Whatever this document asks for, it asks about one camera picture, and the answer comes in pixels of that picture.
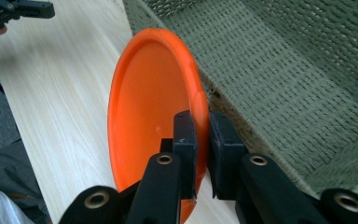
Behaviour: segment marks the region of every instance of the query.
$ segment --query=bolt hole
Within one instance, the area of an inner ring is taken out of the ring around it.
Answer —
[[[334,197],[336,203],[338,203],[341,207],[352,211],[354,213],[358,213],[358,201],[350,195],[338,193]]]
[[[251,157],[251,162],[255,165],[260,165],[260,166],[267,165],[268,163],[266,159],[259,156]]]
[[[157,157],[157,162],[161,165],[170,164],[172,161],[173,161],[172,157],[167,155]]]
[[[109,201],[109,194],[104,191],[97,191],[84,201],[84,205],[89,209],[95,209],[104,206]]]

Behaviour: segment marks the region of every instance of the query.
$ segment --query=light wood surface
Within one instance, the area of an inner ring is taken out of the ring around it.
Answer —
[[[11,21],[0,36],[0,78],[52,221],[84,189],[114,186],[107,105],[131,29],[120,0],[64,0],[50,20]],[[212,199],[209,178],[187,223],[238,223]]]

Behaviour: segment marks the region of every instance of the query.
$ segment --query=woven texture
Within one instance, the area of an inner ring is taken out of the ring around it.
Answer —
[[[312,195],[358,192],[358,1],[124,3],[135,34],[166,27],[186,42],[211,108],[250,151]]]

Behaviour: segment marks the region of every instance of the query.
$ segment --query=orange frisbee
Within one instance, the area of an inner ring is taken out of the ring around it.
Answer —
[[[199,154],[196,190],[206,172],[209,110],[198,67],[182,40],[168,30],[146,29],[124,49],[113,76],[108,107],[110,161],[117,190],[139,181],[162,138],[173,138],[173,117],[190,110]],[[182,200],[185,222],[196,202]]]

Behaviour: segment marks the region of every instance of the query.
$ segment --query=wicker basket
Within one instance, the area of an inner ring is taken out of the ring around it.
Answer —
[[[358,192],[358,1],[124,0],[134,34],[177,33],[211,109],[311,195]]]

